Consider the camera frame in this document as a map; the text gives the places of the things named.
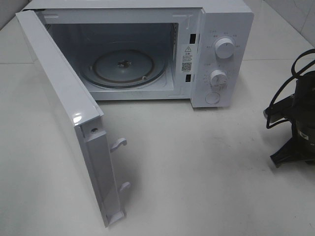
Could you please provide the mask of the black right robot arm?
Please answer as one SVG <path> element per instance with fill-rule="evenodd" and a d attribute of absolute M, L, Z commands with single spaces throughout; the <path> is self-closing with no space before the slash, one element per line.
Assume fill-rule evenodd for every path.
<path fill-rule="evenodd" d="M 264 110 L 267 124 L 281 120 L 291 123 L 292 137 L 271 160 L 278 168 L 291 162 L 315 161 L 315 73 L 296 81 L 295 92 Z"/>

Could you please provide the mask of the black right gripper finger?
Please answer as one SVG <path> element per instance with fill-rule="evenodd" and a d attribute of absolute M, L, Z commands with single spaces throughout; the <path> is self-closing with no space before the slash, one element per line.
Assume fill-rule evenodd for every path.
<path fill-rule="evenodd" d="M 276 168 L 282 164 L 307 161 L 308 157 L 301 150 L 297 141 L 290 138 L 278 151 L 270 156 Z"/>

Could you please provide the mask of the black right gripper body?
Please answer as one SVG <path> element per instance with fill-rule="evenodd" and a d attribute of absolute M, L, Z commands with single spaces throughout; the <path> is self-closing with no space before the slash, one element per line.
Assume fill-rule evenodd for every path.
<path fill-rule="evenodd" d="M 293 161 L 315 162 L 315 117 L 294 115 L 293 119 Z"/>

